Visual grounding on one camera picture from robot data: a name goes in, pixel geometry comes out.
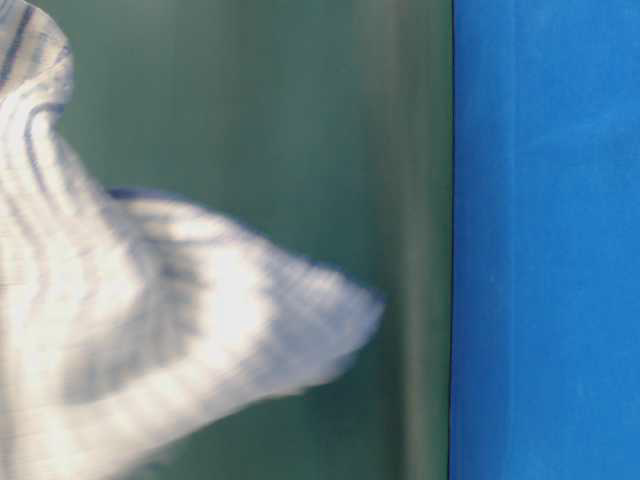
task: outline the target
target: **green wall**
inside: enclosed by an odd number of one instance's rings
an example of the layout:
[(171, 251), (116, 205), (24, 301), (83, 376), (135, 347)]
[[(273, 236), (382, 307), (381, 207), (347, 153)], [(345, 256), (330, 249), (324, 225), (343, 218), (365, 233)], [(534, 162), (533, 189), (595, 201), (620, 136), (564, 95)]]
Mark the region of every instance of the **green wall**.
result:
[(390, 298), (339, 381), (224, 419), (134, 478), (444, 480), (450, 2), (34, 3), (76, 58), (60, 130), (106, 185), (187, 194)]

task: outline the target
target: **white cloth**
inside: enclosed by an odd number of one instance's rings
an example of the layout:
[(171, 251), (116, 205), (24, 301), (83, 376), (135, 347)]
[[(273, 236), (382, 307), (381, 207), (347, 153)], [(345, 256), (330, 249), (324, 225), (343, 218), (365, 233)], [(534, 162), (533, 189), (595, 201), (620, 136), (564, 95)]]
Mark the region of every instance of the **white cloth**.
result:
[(328, 381), (382, 302), (162, 193), (105, 192), (53, 123), (64, 35), (0, 0), (0, 479), (117, 477), (257, 400)]

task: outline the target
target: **blue panel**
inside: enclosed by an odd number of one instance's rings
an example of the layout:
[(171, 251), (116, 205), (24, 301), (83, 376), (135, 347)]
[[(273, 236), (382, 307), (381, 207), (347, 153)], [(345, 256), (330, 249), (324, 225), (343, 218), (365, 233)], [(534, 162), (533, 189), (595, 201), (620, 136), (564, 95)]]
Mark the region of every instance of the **blue panel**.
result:
[(451, 475), (637, 479), (640, 2), (457, 0)]

